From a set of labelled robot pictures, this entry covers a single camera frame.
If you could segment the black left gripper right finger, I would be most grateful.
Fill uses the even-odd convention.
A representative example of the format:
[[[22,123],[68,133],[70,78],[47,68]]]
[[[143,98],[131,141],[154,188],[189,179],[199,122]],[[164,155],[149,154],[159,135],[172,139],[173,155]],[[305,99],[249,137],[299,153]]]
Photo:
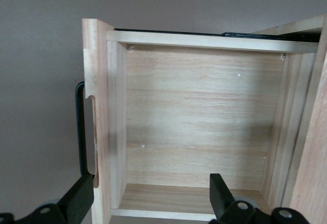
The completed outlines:
[[[209,198],[215,219],[210,223],[271,223],[271,216],[245,200],[235,200],[220,174],[210,174]]]

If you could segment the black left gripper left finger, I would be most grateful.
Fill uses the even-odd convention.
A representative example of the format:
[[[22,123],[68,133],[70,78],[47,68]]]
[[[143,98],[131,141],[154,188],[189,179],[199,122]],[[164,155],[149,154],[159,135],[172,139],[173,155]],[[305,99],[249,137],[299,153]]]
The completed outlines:
[[[93,179],[81,176],[57,203],[37,208],[32,223],[81,223],[94,202]]]

